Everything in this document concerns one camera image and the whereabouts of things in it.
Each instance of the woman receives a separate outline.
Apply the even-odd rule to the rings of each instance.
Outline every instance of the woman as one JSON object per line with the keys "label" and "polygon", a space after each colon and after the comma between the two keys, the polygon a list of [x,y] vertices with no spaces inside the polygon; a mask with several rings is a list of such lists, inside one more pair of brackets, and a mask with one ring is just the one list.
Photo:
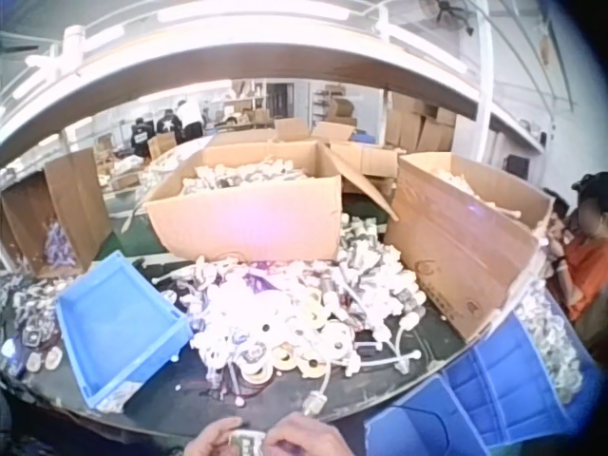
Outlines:
{"label": "woman", "polygon": [[563,225],[549,230],[557,259],[547,287],[573,321],[608,284],[608,182],[590,181],[579,194],[580,232],[564,246]]}

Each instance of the white wall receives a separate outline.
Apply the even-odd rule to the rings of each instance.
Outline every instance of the white wall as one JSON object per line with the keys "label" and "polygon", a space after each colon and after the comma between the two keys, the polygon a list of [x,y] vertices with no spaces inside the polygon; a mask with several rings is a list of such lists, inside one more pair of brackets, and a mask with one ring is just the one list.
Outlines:
{"label": "white wall", "polygon": [[[521,21],[538,52],[542,38],[538,19],[521,17]],[[494,18],[494,22],[521,54],[541,91],[547,94],[551,106],[549,86],[542,68],[516,23],[509,18]],[[608,170],[608,151],[605,148],[608,143],[605,126],[608,120],[608,92],[599,66],[569,19],[557,11],[553,22],[575,109],[570,112],[557,56],[551,53],[546,71],[559,97],[555,102],[555,136],[545,155],[534,160],[540,161],[543,168],[538,173],[538,183],[556,190],[573,204],[576,195],[570,190],[570,185],[574,181],[586,173]],[[516,118],[533,121],[550,133],[550,117],[530,78],[498,33],[493,33],[493,39],[495,100]],[[479,61],[476,35],[471,38],[461,31],[460,46],[462,54]]]}

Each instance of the white shirt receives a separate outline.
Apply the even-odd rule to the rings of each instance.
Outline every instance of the white shirt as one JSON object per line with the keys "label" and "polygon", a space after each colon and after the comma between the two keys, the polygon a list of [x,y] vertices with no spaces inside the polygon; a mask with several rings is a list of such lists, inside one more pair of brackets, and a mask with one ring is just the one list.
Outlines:
{"label": "white shirt", "polygon": [[176,115],[180,118],[181,124],[187,126],[196,122],[202,123],[202,116],[200,115],[199,105],[191,100],[178,107]]}

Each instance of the white plastic part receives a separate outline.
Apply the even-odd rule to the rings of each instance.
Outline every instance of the white plastic part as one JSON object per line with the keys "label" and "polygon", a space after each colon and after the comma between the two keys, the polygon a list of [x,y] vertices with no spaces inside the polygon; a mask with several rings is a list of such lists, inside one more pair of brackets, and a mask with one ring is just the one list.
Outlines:
{"label": "white plastic part", "polygon": [[399,320],[399,327],[405,331],[413,330],[420,323],[420,315],[416,312],[409,312]]}

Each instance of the pile of plastic parts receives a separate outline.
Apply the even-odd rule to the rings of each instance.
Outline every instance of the pile of plastic parts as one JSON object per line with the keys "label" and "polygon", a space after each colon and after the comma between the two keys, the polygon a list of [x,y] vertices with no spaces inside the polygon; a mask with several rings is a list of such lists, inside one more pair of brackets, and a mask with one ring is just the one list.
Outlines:
{"label": "pile of plastic parts", "polygon": [[569,404],[582,388],[580,360],[566,331],[565,319],[554,314],[547,299],[544,280],[537,280],[515,309],[515,315],[530,333],[555,391],[563,404]]}
{"label": "pile of plastic parts", "polygon": [[57,220],[48,225],[45,256],[51,269],[76,266],[76,255],[72,244],[67,238],[66,230]]}
{"label": "pile of plastic parts", "polygon": [[190,195],[201,190],[215,190],[227,187],[238,187],[266,181],[295,181],[309,179],[300,169],[294,168],[291,160],[263,161],[261,163],[243,164],[231,168],[219,164],[215,167],[200,166],[196,168],[196,179],[184,179],[183,195]]}
{"label": "pile of plastic parts", "polygon": [[[246,385],[262,386],[274,371],[298,369],[304,378],[324,377],[317,391],[322,396],[332,365],[346,368],[347,376],[383,365],[408,373],[409,360],[422,354],[401,355],[399,339],[424,316],[427,297],[399,258],[379,242],[374,219],[350,221],[344,215],[337,261],[245,264],[201,257],[153,283],[175,280],[163,295],[187,311],[195,332],[191,347],[207,367],[210,388],[227,392],[227,376],[242,407],[238,376]],[[385,320],[402,314],[393,343]],[[355,342],[363,330],[375,342]],[[366,362],[357,352],[360,345],[380,351],[383,344],[393,357]]]}
{"label": "pile of plastic parts", "polygon": [[15,337],[3,340],[2,354],[13,358],[19,355],[17,348],[24,347],[28,359],[23,361],[29,372],[36,373],[42,367],[49,371],[57,369],[63,352],[58,346],[61,332],[55,315],[55,297],[72,280],[73,277],[35,279],[21,274],[2,275],[0,302],[3,309],[8,304],[12,307],[16,330]]}

